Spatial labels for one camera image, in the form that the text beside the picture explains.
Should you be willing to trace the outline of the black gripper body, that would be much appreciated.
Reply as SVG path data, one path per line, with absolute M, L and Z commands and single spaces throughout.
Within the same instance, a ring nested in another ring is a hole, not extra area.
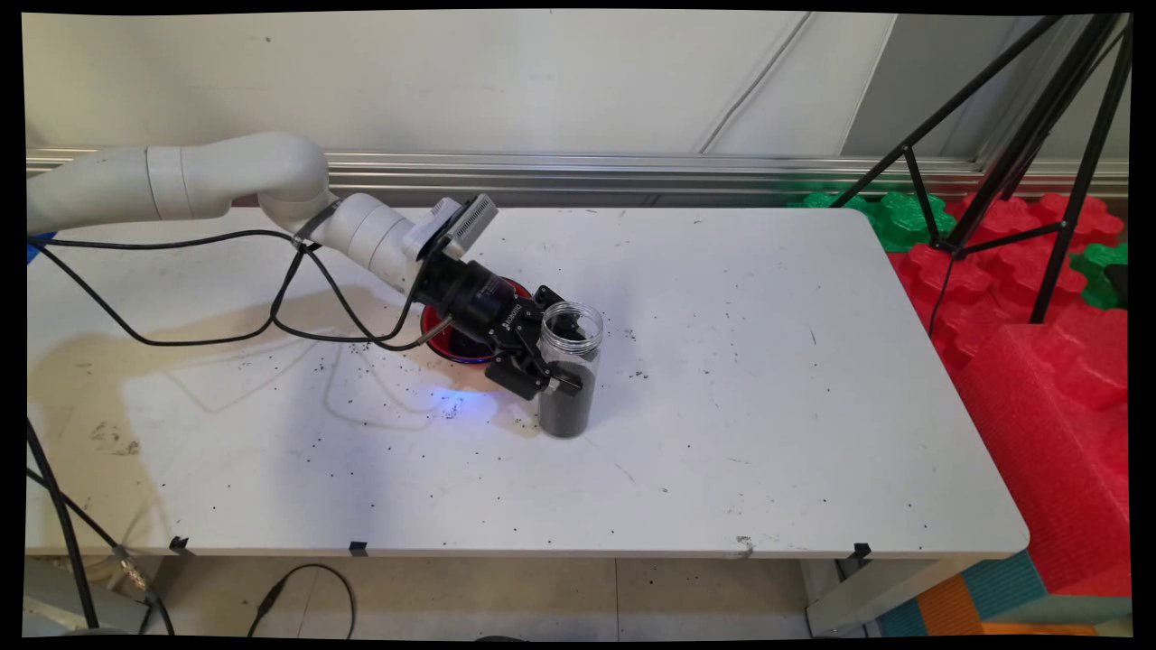
M 520 285 L 483 265 L 429 254 L 416 289 L 422 333 L 451 320 L 427 341 L 438 357 L 479 365 L 503 350 L 538 352 L 542 313 Z

